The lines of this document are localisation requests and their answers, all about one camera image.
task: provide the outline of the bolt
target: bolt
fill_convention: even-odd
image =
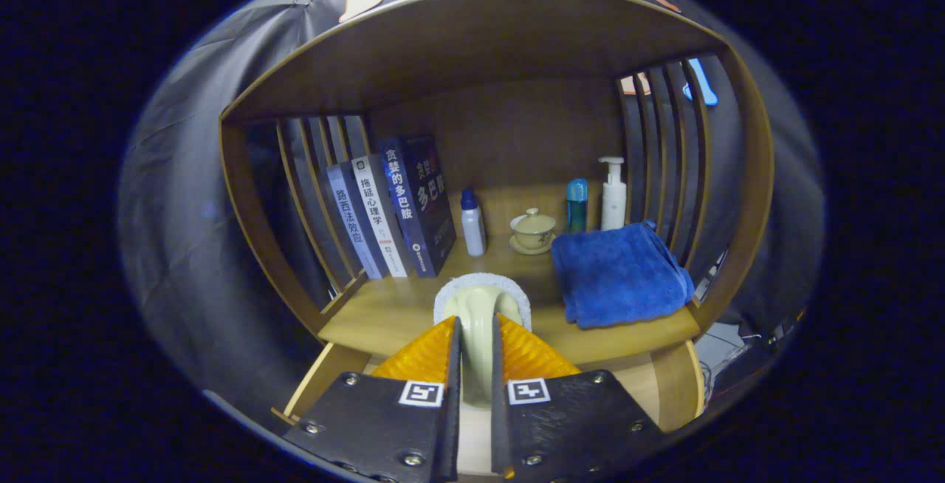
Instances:
[[[416,453],[409,453],[404,456],[404,464],[407,466],[420,466],[423,464],[423,457],[416,455]]]

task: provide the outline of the white plastic bottle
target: white plastic bottle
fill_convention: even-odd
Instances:
[[[597,161],[608,166],[600,211],[600,230],[617,230],[624,227],[624,217],[627,215],[627,184],[620,181],[620,164],[624,163],[624,159],[600,157]]]
[[[475,200],[473,190],[468,188],[463,190],[459,206],[463,208],[462,222],[463,235],[466,236],[466,250],[473,258],[482,256],[486,253],[486,228],[483,227],[482,210]]]

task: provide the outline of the dark background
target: dark background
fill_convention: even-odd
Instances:
[[[139,111],[241,1],[4,0],[16,173],[4,245],[17,271],[4,308],[3,410],[15,426],[3,470],[31,481],[318,478],[173,369],[142,327],[115,247],[115,185]],[[930,49],[941,0],[696,1],[769,57],[807,108],[829,177],[829,244],[783,362],[641,477],[871,480],[932,467],[942,160],[941,121],[925,116],[942,85],[924,73],[941,65]]]

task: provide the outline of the folded towel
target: folded towel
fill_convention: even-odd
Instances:
[[[586,329],[643,321],[689,301],[693,281],[653,228],[647,221],[554,239],[551,254],[568,322]]]

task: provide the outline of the blue bottle cap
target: blue bottle cap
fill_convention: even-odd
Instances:
[[[459,200],[459,206],[462,207],[463,210],[475,210],[479,206],[475,200],[475,194],[473,194],[473,190],[470,190],[469,188],[463,190],[463,196]]]
[[[568,200],[584,202],[588,199],[588,181],[583,178],[574,178],[568,182]]]

